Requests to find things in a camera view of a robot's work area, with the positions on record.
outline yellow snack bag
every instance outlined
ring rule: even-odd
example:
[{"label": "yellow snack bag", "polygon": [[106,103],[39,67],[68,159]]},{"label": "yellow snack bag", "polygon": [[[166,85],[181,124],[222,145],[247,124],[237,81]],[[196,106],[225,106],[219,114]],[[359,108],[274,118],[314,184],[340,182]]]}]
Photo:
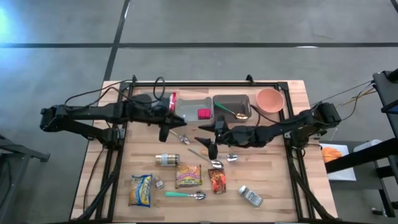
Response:
[{"label": "yellow snack bag", "polygon": [[132,177],[130,185],[129,206],[138,205],[150,207],[150,188],[152,186],[152,174]]}]

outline snack bag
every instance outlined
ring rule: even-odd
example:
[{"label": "snack bag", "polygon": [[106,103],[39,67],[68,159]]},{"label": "snack bag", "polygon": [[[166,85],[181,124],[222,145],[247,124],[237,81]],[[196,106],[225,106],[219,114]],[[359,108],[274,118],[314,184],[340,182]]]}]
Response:
[{"label": "snack bag", "polygon": [[130,185],[129,206],[138,205],[150,207],[150,187],[152,186],[152,174],[140,177],[132,176]]},{"label": "snack bag", "polygon": [[226,192],[226,179],[224,169],[209,169],[211,180],[211,189],[214,194],[222,194]]},{"label": "snack bag", "polygon": [[201,165],[178,165],[175,188],[201,185]]}]

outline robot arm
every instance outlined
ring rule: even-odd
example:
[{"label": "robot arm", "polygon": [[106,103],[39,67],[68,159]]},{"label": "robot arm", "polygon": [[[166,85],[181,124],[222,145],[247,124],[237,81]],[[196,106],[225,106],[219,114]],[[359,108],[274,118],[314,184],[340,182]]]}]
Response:
[{"label": "robot arm", "polygon": [[195,138],[209,150],[209,158],[217,158],[217,144],[236,147],[264,147],[274,137],[285,134],[292,147],[302,147],[308,138],[315,134],[326,133],[326,129],[336,127],[341,121],[331,103],[320,103],[310,110],[300,112],[280,123],[271,126],[235,126],[228,128],[224,117],[219,116],[213,124],[199,126],[200,129],[215,133],[215,141]]},{"label": "robot arm", "polygon": [[118,129],[99,129],[76,120],[105,120],[113,124],[126,121],[156,124],[160,127],[159,140],[166,142],[169,129],[187,125],[183,118],[171,112],[168,98],[155,105],[149,95],[137,95],[119,103],[105,106],[65,106],[55,105],[41,111],[40,128],[46,132],[70,131],[81,134],[87,139],[98,139],[107,147],[118,147]]}]

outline pink bowl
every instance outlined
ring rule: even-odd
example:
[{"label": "pink bowl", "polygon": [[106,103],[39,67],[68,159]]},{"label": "pink bowl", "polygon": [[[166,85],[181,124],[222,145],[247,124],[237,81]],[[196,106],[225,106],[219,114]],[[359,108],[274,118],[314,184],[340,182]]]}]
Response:
[{"label": "pink bowl", "polygon": [[277,90],[266,88],[256,97],[257,107],[264,113],[276,113],[285,105],[284,96]]}]

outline concrete floor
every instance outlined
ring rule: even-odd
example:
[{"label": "concrete floor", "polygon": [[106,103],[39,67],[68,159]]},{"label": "concrete floor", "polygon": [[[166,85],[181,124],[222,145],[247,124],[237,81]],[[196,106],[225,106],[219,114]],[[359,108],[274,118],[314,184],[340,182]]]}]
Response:
[{"label": "concrete floor", "polygon": [[[112,43],[124,0],[0,0],[0,43]],[[132,0],[121,42],[397,42],[389,0]],[[40,109],[101,86],[111,49],[0,49],[0,133],[51,153],[32,161],[16,222],[68,220],[87,141],[39,129]],[[314,103],[398,67],[398,48],[119,49],[111,80],[305,80]],[[349,92],[330,100],[340,103]],[[83,105],[98,94],[76,99]],[[339,108],[342,117],[353,105]],[[334,140],[392,137],[377,95],[358,102]],[[387,180],[391,200],[398,187]],[[370,214],[377,192],[333,191],[339,217],[386,223]]]}]

